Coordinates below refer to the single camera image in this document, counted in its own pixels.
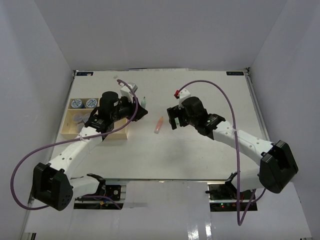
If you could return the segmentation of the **green highlighter cap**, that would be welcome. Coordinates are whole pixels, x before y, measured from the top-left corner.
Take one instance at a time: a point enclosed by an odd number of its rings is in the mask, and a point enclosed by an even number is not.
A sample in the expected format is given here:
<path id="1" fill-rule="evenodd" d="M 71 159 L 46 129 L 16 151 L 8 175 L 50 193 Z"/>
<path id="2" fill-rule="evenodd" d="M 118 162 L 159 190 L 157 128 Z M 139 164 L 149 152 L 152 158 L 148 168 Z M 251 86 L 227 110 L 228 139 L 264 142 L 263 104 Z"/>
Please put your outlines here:
<path id="1" fill-rule="evenodd" d="M 175 123 L 176 123 L 177 126 L 180 125 L 180 122 L 179 122 L 179 119 L 178 119 L 178 118 L 175 118 Z"/>

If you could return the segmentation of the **green highlighter pen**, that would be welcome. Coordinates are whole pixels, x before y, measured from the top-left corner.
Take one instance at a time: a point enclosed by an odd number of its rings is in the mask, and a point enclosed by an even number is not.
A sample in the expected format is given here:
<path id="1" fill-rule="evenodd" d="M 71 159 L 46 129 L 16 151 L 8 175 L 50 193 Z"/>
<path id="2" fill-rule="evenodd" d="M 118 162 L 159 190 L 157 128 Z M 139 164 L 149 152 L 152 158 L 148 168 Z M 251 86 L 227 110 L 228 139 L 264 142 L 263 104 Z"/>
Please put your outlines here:
<path id="1" fill-rule="evenodd" d="M 143 97 L 140 105 L 141 105 L 142 108 L 144 108 L 144 109 L 146 108 L 147 100 L 146 100 L 146 97 L 145 97 L 145 96 Z"/>

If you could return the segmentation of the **orange highlighter pen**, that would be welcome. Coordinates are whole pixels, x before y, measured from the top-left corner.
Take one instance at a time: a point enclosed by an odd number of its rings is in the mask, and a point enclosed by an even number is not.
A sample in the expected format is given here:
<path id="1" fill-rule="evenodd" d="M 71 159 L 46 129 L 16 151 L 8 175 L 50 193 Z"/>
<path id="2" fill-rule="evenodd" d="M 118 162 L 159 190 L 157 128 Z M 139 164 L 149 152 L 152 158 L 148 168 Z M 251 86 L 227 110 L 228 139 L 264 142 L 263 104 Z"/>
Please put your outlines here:
<path id="1" fill-rule="evenodd" d="M 158 122 L 157 122 L 157 124 L 156 124 L 156 127 L 155 127 L 155 129 L 154 129 L 154 133 L 155 133 L 155 134 L 158 134 L 158 133 L 160 132 L 161 127 L 162 127 L 162 125 L 163 125 L 163 122 L 164 122 L 164 117 L 162 116 L 162 117 L 158 120 Z"/>

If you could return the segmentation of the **paperclip jar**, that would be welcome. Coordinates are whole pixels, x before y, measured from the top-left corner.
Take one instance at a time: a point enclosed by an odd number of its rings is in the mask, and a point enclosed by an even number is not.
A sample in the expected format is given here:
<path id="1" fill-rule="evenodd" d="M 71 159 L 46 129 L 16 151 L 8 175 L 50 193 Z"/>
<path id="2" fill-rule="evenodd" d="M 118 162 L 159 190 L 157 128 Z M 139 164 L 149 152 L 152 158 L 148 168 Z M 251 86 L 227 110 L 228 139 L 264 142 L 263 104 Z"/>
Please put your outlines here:
<path id="1" fill-rule="evenodd" d="M 76 127 L 75 127 L 76 132 L 77 132 L 77 133 L 80 133 L 81 130 L 82 130 L 82 128 L 83 128 L 84 126 L 85 126 L 84 123 L 79 123 L 79 124 L 77 124 Z"/>
<path id="2" fill-rule="evenodd" d="M 73 121 L 75 124 L 83 123 L 83 122 L 84 122 L 84 116 L 83 116 L 81 113 L 75 113 L 75 114 L 72 116 L 72 121 Z"/>
<path id="3" fill-rule="evenodd" d="M 86 113 L 85 115 L 83 115 L 83 118 L 82 118 L 83 122 L 86 123 L 89 120 L 90 116 L 91 116 L 90 113 Z"/>

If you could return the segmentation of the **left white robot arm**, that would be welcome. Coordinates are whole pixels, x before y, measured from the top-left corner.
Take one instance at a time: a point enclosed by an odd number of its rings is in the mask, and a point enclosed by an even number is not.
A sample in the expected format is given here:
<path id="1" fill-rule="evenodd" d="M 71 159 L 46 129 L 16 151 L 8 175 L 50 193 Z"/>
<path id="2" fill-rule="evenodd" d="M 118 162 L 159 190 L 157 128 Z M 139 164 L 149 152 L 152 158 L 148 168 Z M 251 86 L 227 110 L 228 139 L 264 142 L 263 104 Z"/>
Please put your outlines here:
<path id="1" fill-rule="evenodd" d="M 99 105 L 78 135 L 80 140 L 71 143 L 47 164 L 39 163 L 33 170 L 31 195 L 36 200 L 58 210 L 64 210 L 72 198 L 89 195 L 99 200 L 105 196 L 106 181 L 101 176 L 88 173 L 73 178 L 73 172 L 86 156 L 114 129 L 122 119 L 136 122 L 148 114 L 136 99 L 119 97 L 116 92 L 102 94 Z"/>

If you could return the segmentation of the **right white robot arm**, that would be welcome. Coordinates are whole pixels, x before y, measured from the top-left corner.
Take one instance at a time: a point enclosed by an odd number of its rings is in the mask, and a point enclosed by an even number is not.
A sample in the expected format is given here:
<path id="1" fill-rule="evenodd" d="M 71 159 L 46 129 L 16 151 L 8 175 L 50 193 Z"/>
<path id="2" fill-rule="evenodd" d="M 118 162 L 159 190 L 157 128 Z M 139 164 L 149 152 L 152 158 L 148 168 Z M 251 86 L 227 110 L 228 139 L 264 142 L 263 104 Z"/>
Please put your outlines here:
<path id="1" fill-rule="evenodd" d="M 242 196 L 244 191 L 260 188 L 279 194 L 299 171 L 286 142 L 273 143 L 234 130 L 224 117 L 208 113 L 198 97 L 189 97 L 181 104 L 169 107 L 167 113 L 172 129 L 192 126 L 200 135 L 239 150 L 258 165 L 258 169 L 235 172 L 227 179 L 225 192 L 233 200 Z"/>

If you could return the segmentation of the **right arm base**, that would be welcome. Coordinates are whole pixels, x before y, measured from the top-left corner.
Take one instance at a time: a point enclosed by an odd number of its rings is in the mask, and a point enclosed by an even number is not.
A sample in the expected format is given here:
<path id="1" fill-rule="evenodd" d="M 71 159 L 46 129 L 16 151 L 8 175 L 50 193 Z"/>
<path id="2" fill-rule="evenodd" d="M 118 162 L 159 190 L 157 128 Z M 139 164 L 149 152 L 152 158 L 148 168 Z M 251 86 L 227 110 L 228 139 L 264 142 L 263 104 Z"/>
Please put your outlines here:
<path id="1" fill-rule="evenodd" d="M 211 212 L 236 212 L 237 196 L 230 193 L 224 184 L 210 184 L 206 191 Z M 251 190 L 240 193 L 240 211 L 243 212 L 252 195 Z"/>

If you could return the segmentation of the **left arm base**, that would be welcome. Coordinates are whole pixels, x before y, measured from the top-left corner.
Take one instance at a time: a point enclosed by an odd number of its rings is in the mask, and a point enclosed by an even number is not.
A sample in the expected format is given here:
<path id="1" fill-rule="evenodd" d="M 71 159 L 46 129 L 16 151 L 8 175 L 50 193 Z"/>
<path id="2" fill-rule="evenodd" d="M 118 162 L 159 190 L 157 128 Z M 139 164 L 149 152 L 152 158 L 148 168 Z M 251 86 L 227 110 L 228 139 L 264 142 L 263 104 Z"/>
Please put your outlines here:
<path id="1" fill-rule="evenodd" d="M 106 185 L 100 193 L 76 198 L 75 209 L 121 210 L 123 207 L 122 186 Z"/>

